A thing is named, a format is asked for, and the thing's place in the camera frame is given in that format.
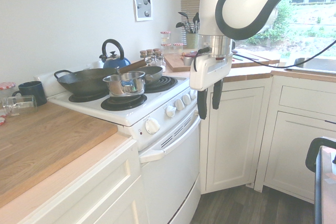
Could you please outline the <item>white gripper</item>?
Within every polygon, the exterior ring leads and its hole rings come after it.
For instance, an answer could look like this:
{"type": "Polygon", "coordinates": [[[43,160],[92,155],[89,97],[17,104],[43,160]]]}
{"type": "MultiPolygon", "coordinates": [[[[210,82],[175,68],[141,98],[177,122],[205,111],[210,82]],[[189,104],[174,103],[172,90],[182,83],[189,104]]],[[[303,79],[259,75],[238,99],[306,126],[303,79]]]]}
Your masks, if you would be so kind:
{"type": "Polygon", "coordinates": [[[202,120],[207,116],[208,87],[214,84],[212,107],[219,108],[221,101],[223,78],[227,76],[232,67],[233,54],[225,55],[224,59],[217,60],[210,54],[199,54],[194,57],[190,68],[190,87],[197,90],[198,114],[202,120]]]}

